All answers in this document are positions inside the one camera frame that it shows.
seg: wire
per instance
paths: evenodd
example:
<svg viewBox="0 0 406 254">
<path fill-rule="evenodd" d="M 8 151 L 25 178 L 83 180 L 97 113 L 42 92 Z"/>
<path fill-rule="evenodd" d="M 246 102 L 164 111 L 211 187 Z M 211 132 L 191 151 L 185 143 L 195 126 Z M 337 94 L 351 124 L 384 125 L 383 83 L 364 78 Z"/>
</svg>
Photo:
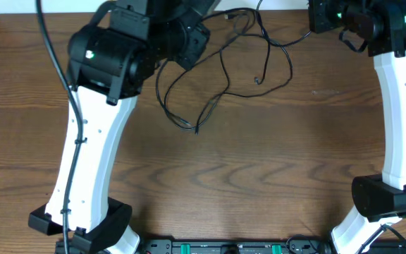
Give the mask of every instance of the wire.
<svg viewBox="0 0 406 254">
<path fill-rule="evenodd" d="M 168 119 L 177 127 L 179 127 L 180 129 L 184 130 L 184 131 L 195 131 L 196 134 L 199 133 L 199 128 L 205 124 L 207 122 L 207 120 L 209 119 L 209 117 L 211 116 L 212 112 L 215 110 L 217 104 L 219 103 L 220 99 L 222 98 L 223 95 L 231 95 L 231 96 L 235 96 L 235 97 L 242 97 L 242 98 L 252 98 L 252 97 L 261 97 L 264 95 L 269 94 L 270 92 L 273 92 L 277 89 L 280 89 L 282 87 L 285 87 L 286 85 L 288 85 L 290 83 L 290 81 L 293 79 L 293 64 L 292 61 L 290 59 L 289 53 L 286 51 L 286 47 L 297 44 L 298 42 L 301 42 L 302 40 L 304 40 L 305 38 L 307 38 L 311 32 L 308 32 L 306 35 L 304 35 L 303 37 L 299 38 L 298 40 L 294 41 L 294 42 L 290 42 L 287 44 L 279 44 L 276 40 L 273 40 L 269 37 L 269 34 L 266 30 L 266 28 L 263 25 L 262 22 L 262 17 L 261 14 L 258 12 L 259 6 L 261 5 L 261 2 L 259 2 L 257 9 L 252 9 L 252 8 L 234 8 L 231 10 L 227 10 L 227 11 L 222 11 L 219 13 L 214 13 L 211 14 L 205 18 L 202 19 L 203 21 L 209 20 L 211 18 L 215 18 L 217 16 L 222 16 L 225 15 L 227 16 L 228 14 L 230 14 L 230 17 L 236 17 L 236 20 L 234 22 L 234 26 L 233 26 L 233 32 L 236 34 L 236 36 L 230 38 L 218 51 L 210 54 L 209 56 L 207 56 L 206 58 L 202 59 L 201 61 L 197 62 L 190 70 L 188 71 L 184 71 L 183 73 L 181 73 L 168 87 L 165 96 L 164 96 L 164 102 L 161 99 L 161 95 L 159 92 L 159 81 L 160 81 L 160 77 L 162 74 L 162 71 L 165 68 L 165 65 L 168 63 L 168 61 L 166 61 L 162 67 L 160 68 L 157 77 L 156 77 L 156 97 L 159 101 L 159 104 L 161 105 L 162 109 L 164 110 L 166 116 L 168 117 Z M 238 31 L 238 23 L 240 21 L 240 19 L 242 17 L 247 17 L 247 22 L 245 24 L 245 26 L 242 28 L 241 32 Z M 261 34 L 249 34 L 247 33 L 251 28 L 254 27 L 255 23 L 258 23 L 258 25 L 261 28 Z M 192 126 L 192 124 L 181 118 L 179 115 L 172 113 L 169 109 L 168 109 L 168 98 L 170 95 L 170 91 L 172 90 L 172 88 L 176 85 L 176 83 L 187 73 L 189 73 L 191 70 L 193 70 L 195 67 L 199 66 L 200 64 L 203 64 L 205 61 L 209 60 L 211 57 L 220 54 L 221 55 L 221 65 L 223 68 L 223 72 L 227 78 L 228 84 L 227 87 L 229 88 L 230 86 L 230 77 L 229 74 L 225 68 L 225 64 L 223 62 L 223 56 L 222 56 L 222 51 L 224 49 L 226 49 L 227 47 L 229 47 L 234 41 L 236 41 L 239 37 L 258 37 L 261 38 L 263 40 L 266 40 L 267 42 L 267 54 L 266 54 L 266 60 L 264 62 L 264 68 L 263 68 L 263 73 L 262 73 L 262 78 L 261 80 L 257 77 L 254 78 L 254 82 L 258 85 L 262 84 L 265 80 L 266 77 L 266 72 L 267 72 L 267 66 L 269 63 L 269 58 L 270 58 L 270 51 L 271 51 L 271 47 L 279 47 L 282 49 L 283 53 L 286 56 L 286 59 L 288 60 L 288 64 L 289 64 L 289 68 L 290 68 L 290 77 L 289 79 L 287 79 L 284 84 L 282 85 L 278 85 L 276 87 L 271 88 L 270 90 L 267 90 L 266 92 L 262 92 L 259 93 L 257 95 L 240 95 L 237 93 L 233 93 L 233 92 L 229 92 L 228 90 L 224 90 L 221 93 L 218 93 L 217 95 L 214 95 L 205 105 L 203 110 L 201 111 L 201 113 L 198 116 L 197 119 L 197 123 L 195 126 Z"/>
<path fill-rule="evenodd" d="M 69 247 L 68 247 L 68 213 L 70 210 L 68 209 L 68 202 L 70 198 L 70 190 L 71 190 L 71 184 L 73 182 L 73 176 L 75 174 L 75 169 L 76 169 L 76 164 L 78 162 L 78 157 L 81 149 L 81 144 L 84 142 L 82 139 L 82 117 L 80 114 L 80 111 L 78 109 L 78 105 L 75 101 L 75 98 L 73 97 L 73 93 L 71 92 L 70 87 L 68 86 L 68 82 L 66 80 L 65 75 L 63 74 L 61 65 L 59 64 L 59 61 L 57 59 L 56 53 L 54 52 L 53 45 L 51 43 L 51 39 L 49 38 L 47 27 L 44 21 L 44 16 L 43 16 L 43 11 L 42 11 L 42 0 L 36 0 L 36 9 L 37 9 L 37 19 L 39 22 L 40 26 L 40 33 L 43 36 L 43 40 L 45 43 L 45 46 L 47 48 L 47 51 L 49 53 L 49 56 L 51 57 L 51 60 L 53 62 L 54 68 L 57 71 L 57 74 L 59 75 L 59 78 L 62 82 L 63 88 L 67 91 L 68 99 L 70 100 L 70 105 L 73 109 L 73 112 L 76 117 L 76 123 L 78 124 L 78 136 L 76 138 L 75 144 L 75 152 L 73 154 L 73 160 L 71 162 L 70 166 L 70 172 L 68 173 L 68 179 L 67 179 L 67 184 L 66 184 L 66 189 L 63 194 L 63 207 L 61 210 L 61 214 L 63 216 L 63 223 L 62 223 L 62 228 L 63 228 L 63 246 L 65 248 L 65 253 L 69 254 Z"/>
<path fill-rule="evenodd" d="M 319 251 L 317 250 L 317 248 L 314 247 L 314 245 L 313 245 L 313 243 L 311 242 L 311 240 L 309 240 L 309 238 L 308 238 L 307 236 L 304 236 L 304 235 L 302 235 L 302 234 L 297 234 L 297 235 L 295 235 L 295 236 L 292 236 L 292 237 L 290 237 L 290 238 L 286 241 L 285 247 L 289 250 L 289 253 L 291 253 L 291 254 L 297 254 L 297 253 L 295 253 L 293 250 L 291 250 L 291 246 L 290 246 L 290 242 L 291 242 L 294 238 L 297 238 L 297 237 L 298 237 L 298 238 L 303 238 L 304 240 L 306 240 L 306 241 L 309 242 L 311 248 L 313 248 L 313 250 L 315 251 L 315 252 L 313 252 L 313 253 L 311 253 L 311 254 L 318 254 L 318 253 L 319 253 Z"/>
<path fill-rule="evenodd" d="M 387 224 L 382 224 L 380 226 L 380 228 L 377 229 L 377 231 L 375 231 L 374 234 L 371 237 L 369 237 L 369 239 L 367 239 L 367 241 L 364 244 L 361 245 L 361 248 L 358 251 L 358 253 L 363 253 L 364 249 L 367 246 L 371 245 L 372 242 L 374 242 L 374 240 L 377 239 L 380 236 L 381 233 L 385 232 L 388 229 L 389 229 L 389 231 L 393 232 L 393 234 L 395 234 L 399 238 L 399 241 L 402 241 L 405 244 L 405 247 L 406 247 L 406 239 L 405 239 L 405 237 L 403 237 L 397 230 L 393 229 L 391 226 L 389 226 Z"/>
</svg>

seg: tangled black cable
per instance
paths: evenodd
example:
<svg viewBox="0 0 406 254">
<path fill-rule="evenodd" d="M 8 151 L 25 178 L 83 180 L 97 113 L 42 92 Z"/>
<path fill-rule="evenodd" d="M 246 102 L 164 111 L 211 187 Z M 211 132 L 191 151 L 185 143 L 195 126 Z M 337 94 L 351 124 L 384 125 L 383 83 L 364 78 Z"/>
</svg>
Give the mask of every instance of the tangled black cable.
<svg viewBox="0 0 406 254">
<path fill-rule="evenodd" d="M 219 13 L 214 13 L 212 15 L 209 15 L 205 18 L 202 19 L 202 22 L 209 20 L 211 18 L 215 18 L 217 16 L 222 16 L 222 15 L 232 15 L 232 13 L 239 13 L 239 14 L 235 14 L 234 16 L 236 17 L 236 20 L 234 22 L 234 26 L 233 26 L 233 32 L 235 33 L 235 36 L 230 38 L 218 51 L 210 54 L 209 56 L 207 56 L 206 58 L 202 59 L 201 61 L 198 61 L 189 71 L 184 71 L 183 73 L 181 73 L 168 87 L 166 94 L 164 96 L 164 100 L 162 100 L 161 98 L 161 94 L 159 92 L 159 81 L 160 81 L 160 77 L 162 74 L 162 71 L 164 70 L 164 68 L 166 67 L 168 60 L 166 60 L 161 68 L 159 69 L 159 72 L 157 74 L 156 77 L 156 97 L 158 99 L 159 104 L 161 105 L 162 109 L 164 110 L 166 116 L 168 117 L 168 119 L 170 121 L 172 121 L 172 123 L 174 123 L 177 127 L 179 127 L 182 130 L 185 131 L 195 131 L 196 134 L 199 133 L 199 128 L 205 124 L 207 122 L 207 120 L 209 119 L 209 117 L 211 116 L 212 112 L 214 111 L 214 109 L 216 108 L 217 104 L 219 103 L 220 99 L 222 98 L 222 96 L 224 95 L 231 95 L 231 96 L 236 96 L 236 97 L 241 97 L 241 98 L 252 98 L 252 97 L 261 97 L 264 95 L 269 94 L 270 92 L 273 92 L 277 89 L 280 89 L 282 87 L 285 87 L 286 85 L 289 84 L 289 82 L 293 79 L 293 63 L 290 59 L 289 53 L 286 51 L 286 47 L 297 44 L 298 42 L 301 42 L 302 40 L 304 40 L 306 37 L 308 37 L 310 35 L 311 32 L 308 32 L 306 35 L 304 35 L 303 37 L 299 38 L 298 40 L 294 41 L 294 42 L 290 42 L 287 44 L 279 44 L 276 40 L 273 40 L 269 37 L 269 34 L 266 30 L 266 28 L 263 25 L 262 22 L 262 17 L 261 14 L 258 12 L 259 10 L 259 6 L 261 4 L 262 1 L 259 2 L 257 9 L 252 9 L 252 8 L 234 8 L 231 10 L 227 10 L 227 11 L 222 11 Z M 238 31 L 238 23 L 240 21 L 240 19 L 242 17 L 247 17 L 247 22 L 245 24 L 245 26 L 242 28 L 241 32 Z M 251 28 L 254 27 L 255 23 L 258 23 L 258 25 L 261 28 L 261 34 L 252 34 L 252 33 L 247 33 Z M 271 47 L 279 47 L 283 53 L 286 56 L 286 59 L 288 60 L 289 63 L 289 69 L 290 69 L 290 77 L 289 79 L 287 79 L 283 84 L 278 85 L 276 87 L 273 87 L 269 90 L 267 90 L 266 92 L 262 92 L 259 94 L 255 94 L 255 95 L 240 95 L 234 92 L 229 92 L 228 89 L 230 88 L 230 77 L 229 74 L 226 70 L 225 64 L 223 62 L 223 50 L 226 49 L 227 47 L 229 47 L 234 41 L 236 41 L 239 37 L 259 37 L 263 40 L 266 40 L 267 42 L 267 54 L 266 54 L 266 60 L 264 62 L 264 69 L 263 69 L 263 73 L 262 73 L 262 78 L 261 80 L 258 77 L 254 78 L 254 82 L 257 85 L 261 85 L 266 77 L 266 72 L 267 72 L 267 66 L 269 64 L 269 58 L 270 58 L 270 52 L 271 52 Z M 192 126 L 192 124 L 181 118 L 179 115 L 172 113 L 167 106 L 167 99 L 168 96 L 170 94 L 170 91 L 172 90 L 172 88 L 175 86 L 175 84 L 187 73 L 189 73 L 191 70 L 193 70 L 195 67 L 199 66 L 200 64 L 204 63 L 205 61 L 207 61 L 208 59 L 210 59 L 211 57 L 220 54 L 220 60 L 221 60 L 221 65 L 222 65 L 222 69 L 223 72 L 226 76 L 227 79 L 227 86 L 224 89 L 223 92 L 218 93 L 217 95 L 214 95 L 203 107 L 203 110 L 201 111 L 201 113 L 198 116 L 197 119 L 197 123 L 195 124 L 195 126 Z"/>
</svg>

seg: wood grain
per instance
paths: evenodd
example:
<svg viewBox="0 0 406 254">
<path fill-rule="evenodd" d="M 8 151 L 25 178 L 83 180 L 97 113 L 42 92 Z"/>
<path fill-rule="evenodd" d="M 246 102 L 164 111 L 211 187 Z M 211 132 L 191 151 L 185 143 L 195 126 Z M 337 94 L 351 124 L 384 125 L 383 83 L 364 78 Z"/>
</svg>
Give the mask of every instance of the wood grain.
<svg viewBox="0 0 406 254">
<path fill-rule="evenodd" d="M 66 45 L 90 14 L 53 14 L 47 24 L 63 66 Z M 273 38 L 290 42 L 307 31 L 305 11 L 264 12 Z M 210 20 L 207 52 L 232 29 Z M 224 97 L 199 136 L 178 130 L 145 84 L 124 130 L 111 196 L 134 208 L 141 234 L 176 238 L 325 236 L 352 207 L 354 176 L 377 174 L 384 156 L 383 110 L 372 59 L 354 54 L 336 32 L 289 48 L 295 78 L 265 97 Z M 226 50 L 233 91 L 250 94 L 283 83 L 283 53 L 241 38 Z M 161 89 L 177 77 L 167 67 Z M 217 57 L 171 93 L 170 107 L 195 121 L 226 79 Z M 29 212 L 48 201 L 66 134 L 67 99 L 45 51 L 34 15 L 0 15 L 0 253 L 52 253 L 56 238 L 27 227 Z M 406 236 L 406 220 L 396 228 Z"/>
</svg>

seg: black bracket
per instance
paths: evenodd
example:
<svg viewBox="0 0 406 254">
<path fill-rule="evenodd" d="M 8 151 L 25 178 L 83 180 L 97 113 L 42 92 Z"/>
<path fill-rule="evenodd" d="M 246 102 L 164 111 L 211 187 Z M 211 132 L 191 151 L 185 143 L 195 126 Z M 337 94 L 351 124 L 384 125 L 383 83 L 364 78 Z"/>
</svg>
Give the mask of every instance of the black bracket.
<svg viewBox="0 0 406 254">
<path fill-rule="evenodd" d="M 381 13 L 386 25 L 382 39 L 369 42 L 369 56 L 394 52 L 395 57 L 405 57 L 403 14 L 399 6 L 384 1 L 377 3 L 376 9 Z"/>
<path fill-rule="evenodd" d="M 88 233 L 85 229 L 79 228 L 75 231 L 72 240 L 74 249 L 84 253 L 98 253 L 114 246 L 120 240 L 129 225 L 133 209 L 112 198 L 109 198 L 108 202 L 107 216 L 100 225 Z M 27 224 L 30 228 L 47 236 L 60 234 L 62 226 L 51 221 L 51 216 L 45 214 L 46 206 L 43 205 L 31 212 Z"/>
<path fill-rule="evenodd" d="M 150 18 L 146 16 L 146 1 L 117 1 L 117 8 L 111 13 L 109 27 L 112 30 L 139 40 L 148 40 Z"/>
<path fill-rule="evenodd" d="M 393 188 L 382 181 L 381 174 L 355 177 L 352 182 L 353 203 L 370 222 L 386 217 L 406 218 L 406 186 Z"/>
</svg>

